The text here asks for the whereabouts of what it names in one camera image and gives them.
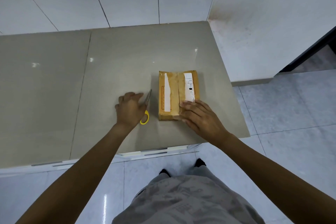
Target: person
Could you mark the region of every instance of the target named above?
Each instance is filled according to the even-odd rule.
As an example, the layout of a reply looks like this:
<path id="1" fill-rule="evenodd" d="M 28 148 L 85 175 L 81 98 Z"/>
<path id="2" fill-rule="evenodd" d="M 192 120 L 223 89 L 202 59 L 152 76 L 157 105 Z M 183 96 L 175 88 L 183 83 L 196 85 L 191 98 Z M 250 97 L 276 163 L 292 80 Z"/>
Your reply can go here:
<path id="1" fill-rule="evenodd" d="M 116 151 L 143 118 L 143 94 L 119 97 L 117 122 L 68 171 L 49 186 L 17 224 L 75 223 Z M 294 223 L 336 223 L 336 201 L 229 133 L 204 102 L 181 105 L 183 121 L 227 154 Z M 112 223 L 264 223 L 239 194 L 216 178 L 202 160 L 193 175 L 163 170 Z"/>

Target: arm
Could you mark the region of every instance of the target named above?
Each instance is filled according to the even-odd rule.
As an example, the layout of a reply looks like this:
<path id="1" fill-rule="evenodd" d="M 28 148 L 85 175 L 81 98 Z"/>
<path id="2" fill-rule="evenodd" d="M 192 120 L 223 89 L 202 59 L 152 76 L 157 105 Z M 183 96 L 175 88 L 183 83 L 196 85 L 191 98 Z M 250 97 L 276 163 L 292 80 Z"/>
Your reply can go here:
<path id="1" fill-rule="evenodd" d="M 229 133 L 204 102 L 181 105 L 183 121 L 227 154 L 294 223 L 336 223 L 336 201 Z"/>
<path id="2" fill-rule="evenodd" d="M 144 116 L 146 106 L 138 103 L 142 95 L 129 92 L 119 97 L 117 123 L 36 199 L 17 224 L 76 222 L 119 146 Z"/>

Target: shoe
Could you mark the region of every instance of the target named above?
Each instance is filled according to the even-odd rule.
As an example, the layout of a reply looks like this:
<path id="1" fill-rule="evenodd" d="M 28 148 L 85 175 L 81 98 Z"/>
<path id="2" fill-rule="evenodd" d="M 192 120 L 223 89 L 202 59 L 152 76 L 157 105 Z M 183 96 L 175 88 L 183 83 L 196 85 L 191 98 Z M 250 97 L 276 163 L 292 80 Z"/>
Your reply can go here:
<path id="1" fill-rule="evenodd" d="M 194 167 L 200 167 L 200 166 L 207 166 L 203 160 L 200 158 L 196 160 L 195 166 Z"/>
<path id="2" fill-rule="evenodd" d="M 159 172 L 159 174 L 162 174 L 162 173 L 165 173 L 165 174 L 167 174 L 169 177 L 171 177 L 170 174 L 168 173 L 168 171 L 165 170 L 164 168 L 161 170 L 161 172 Z"/>

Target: scissors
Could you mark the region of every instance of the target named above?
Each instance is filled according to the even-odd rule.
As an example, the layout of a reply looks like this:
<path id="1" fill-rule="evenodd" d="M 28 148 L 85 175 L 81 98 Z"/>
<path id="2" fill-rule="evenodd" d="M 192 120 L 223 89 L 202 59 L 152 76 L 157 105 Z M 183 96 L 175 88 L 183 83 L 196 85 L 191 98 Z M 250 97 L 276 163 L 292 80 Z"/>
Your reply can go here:
<path id="1" fill-rule="evenodd" d="M 152 90 L 149 91 L 149 93 L 147 94 L 146 98 L 145 98 L 145 102 L 144 104 L 148 107 L 148 102 L 149 102 L 149 98 L 151 96 L 151 93 L 152 93 Z M 145 115 L 147 115 L 147 120 L 145 122 L 142 122 L 142 120 L 140 120 L 140 124 L 141 125 L 145 125 L 148 121 L 149 121 L 149 113 L 148 111 L 146 110 L 145 111 Z"/>

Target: yellow scissors handle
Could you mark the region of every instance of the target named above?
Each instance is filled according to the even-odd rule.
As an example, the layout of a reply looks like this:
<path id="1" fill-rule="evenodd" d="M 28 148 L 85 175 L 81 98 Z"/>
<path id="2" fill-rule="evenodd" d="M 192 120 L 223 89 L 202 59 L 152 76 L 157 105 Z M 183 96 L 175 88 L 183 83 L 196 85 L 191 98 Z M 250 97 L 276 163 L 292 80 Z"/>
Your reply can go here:
<path id="1" fill-rule="evenodd" d="M 149 121 L 149 113 L 148 113 L 147 110 L 145 111 L 145 115 L 147 115 L 147 120 L 146 120 L 145 122 L 142 122 L 142 120 L 141 120 L 141 121 L 140 121 L 140 124 L 141 124 L 141 125 L 145 125 L 145 124 Z"/>

